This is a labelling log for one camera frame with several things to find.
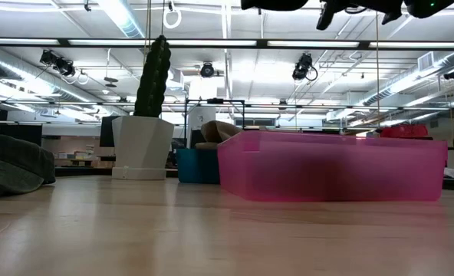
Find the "blue plastic bin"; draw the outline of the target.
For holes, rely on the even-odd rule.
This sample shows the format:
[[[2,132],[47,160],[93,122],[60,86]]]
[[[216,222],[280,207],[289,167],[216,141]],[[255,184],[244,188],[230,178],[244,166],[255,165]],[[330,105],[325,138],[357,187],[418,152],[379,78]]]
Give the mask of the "blue plastic bin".
[[[178,178],[183,183],[219,184],[219,161],[216,149],[178,149]]]

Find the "black background monitor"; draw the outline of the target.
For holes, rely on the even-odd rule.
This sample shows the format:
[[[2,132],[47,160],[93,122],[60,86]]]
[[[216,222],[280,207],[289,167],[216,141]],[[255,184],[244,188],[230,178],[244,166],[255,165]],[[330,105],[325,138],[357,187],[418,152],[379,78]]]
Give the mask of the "black background monitor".
[[[103,117],[100,126],[100,147],[114,147],[113,120],[118,116]]]

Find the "silver ceiling duct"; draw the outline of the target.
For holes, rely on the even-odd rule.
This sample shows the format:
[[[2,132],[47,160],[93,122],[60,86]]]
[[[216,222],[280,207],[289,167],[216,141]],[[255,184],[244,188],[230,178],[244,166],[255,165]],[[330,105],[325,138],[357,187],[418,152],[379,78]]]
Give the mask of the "silver ceiling duct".
[[[94,95],[68,84],[61,77],[54,76],[44,69],[35,67],[22,59],[16,58],[12,54],[0,49],[0,78],[25,81],[30,84],[45,85],[48,88],[59,90],[64,94],[82,102],[98,102],[99,99]]]
[[[145,38],[143,28],[127,0],[97,0],[97,3],[127,38]]]
[[[454,69],[454,52],[430,51],[417,59],[417,64],[401,74],[384,81],[357,102],[370,106],[378,100],[393,96],[411,88],[428,78],[450,72]]]

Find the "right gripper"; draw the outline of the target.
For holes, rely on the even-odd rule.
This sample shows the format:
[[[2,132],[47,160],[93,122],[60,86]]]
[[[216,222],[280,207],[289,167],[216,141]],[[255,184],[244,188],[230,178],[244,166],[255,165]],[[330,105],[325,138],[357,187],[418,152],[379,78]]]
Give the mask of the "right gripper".
[[[324,7],[317,23],[317,30],[325,30],[336,13],[347,8],[363,7],[384,14],[382,25],[397,20],[401,15],[403,0],[321,0]]]

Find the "black metal stand frame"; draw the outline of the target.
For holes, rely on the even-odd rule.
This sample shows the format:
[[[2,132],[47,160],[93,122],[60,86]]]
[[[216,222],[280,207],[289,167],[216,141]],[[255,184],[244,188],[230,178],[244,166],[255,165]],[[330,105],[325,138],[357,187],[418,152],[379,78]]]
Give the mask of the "black metal stand frame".
[[[242,115],[242,129],[245,129],[245,108],[246,103],[245,100],[226,100],[222,98],[211,98],[211,99],[189,99],[186,98],[184,102],[184,139],[186,142],[186,148],[190,148],[192,143],[189,141],[189,138],[192,134],[192,127],[189,126],[189,114],[194,111],[196,107],[200,107],[201,103],[205,103],[206,105],[211,105],[212,107],[228,107],[236,109],[238,105],[242,106],[242,110],[240,111]]]

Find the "red background object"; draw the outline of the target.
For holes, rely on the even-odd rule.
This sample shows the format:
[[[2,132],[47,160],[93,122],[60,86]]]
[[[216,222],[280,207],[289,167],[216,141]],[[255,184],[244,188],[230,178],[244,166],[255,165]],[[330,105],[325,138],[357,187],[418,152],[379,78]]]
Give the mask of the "red background object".
[[[424,124],[398,124],[387,126],[380,130],[380,137],[399,139],[429,139],[429,134]]]

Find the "black cabinet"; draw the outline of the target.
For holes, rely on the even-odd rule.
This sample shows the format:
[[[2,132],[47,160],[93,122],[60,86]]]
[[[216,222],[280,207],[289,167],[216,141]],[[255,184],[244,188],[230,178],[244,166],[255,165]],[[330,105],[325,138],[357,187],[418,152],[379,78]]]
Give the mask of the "black cabinet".
[[[0,134],[40,146],[42,125],[0,124]]]

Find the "red translucent plastic bin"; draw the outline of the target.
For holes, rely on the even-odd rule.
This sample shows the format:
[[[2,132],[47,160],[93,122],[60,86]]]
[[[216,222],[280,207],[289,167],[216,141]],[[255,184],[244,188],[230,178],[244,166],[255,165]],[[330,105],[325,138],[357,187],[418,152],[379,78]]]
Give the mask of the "red translucent plastic bin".
[[[372,188],[368,201],[436,201],[441,196],[448,147],[444,141],[363,138],[318,133],[245,131],[218,146],[220,184],[250,199],[248,171],[264,157],[347,154]]]

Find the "black ceiling spotlight pair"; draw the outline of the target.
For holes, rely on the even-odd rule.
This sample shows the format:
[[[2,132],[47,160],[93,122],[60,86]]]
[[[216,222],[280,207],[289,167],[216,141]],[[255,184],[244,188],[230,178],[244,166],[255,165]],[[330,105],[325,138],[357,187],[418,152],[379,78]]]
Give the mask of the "black ceiling spotlight pair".
[[[74,62],[51,50],[43,50],[40,62],[56,70],[63,77],[73,77],[76,73]]]

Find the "black overhead frame beam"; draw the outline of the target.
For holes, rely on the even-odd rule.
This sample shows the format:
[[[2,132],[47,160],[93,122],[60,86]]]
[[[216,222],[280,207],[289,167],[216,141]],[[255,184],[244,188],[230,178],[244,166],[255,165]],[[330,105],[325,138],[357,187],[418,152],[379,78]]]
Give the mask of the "black overhead frame beam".
[[[173,48],[454,51],[454,41],[336,41],[261,38],[170,38],[167,41]],[[0,38],[2,47],[143,48],[151,43],[151,40],[141,38]]]

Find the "green cactus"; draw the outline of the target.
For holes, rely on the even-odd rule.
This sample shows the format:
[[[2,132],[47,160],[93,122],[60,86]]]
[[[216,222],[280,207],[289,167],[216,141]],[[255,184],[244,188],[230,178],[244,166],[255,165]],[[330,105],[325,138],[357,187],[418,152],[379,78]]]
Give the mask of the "green cactus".
[[[166,37],[160,35],[150,46],[146,56],[137,98],[134,116],[159,117],[165,99],[166,81],[170,69],[171,50]]]

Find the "white angular plant pot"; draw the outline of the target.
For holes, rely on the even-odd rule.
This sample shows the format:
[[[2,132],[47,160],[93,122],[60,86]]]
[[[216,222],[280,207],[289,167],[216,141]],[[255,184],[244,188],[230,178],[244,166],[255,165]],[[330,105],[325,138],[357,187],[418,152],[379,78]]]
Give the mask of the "white angular plant pot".
[[[174,125],[156,117],[118,117],[112,121],[116,161],[112,178],[164,180]]]

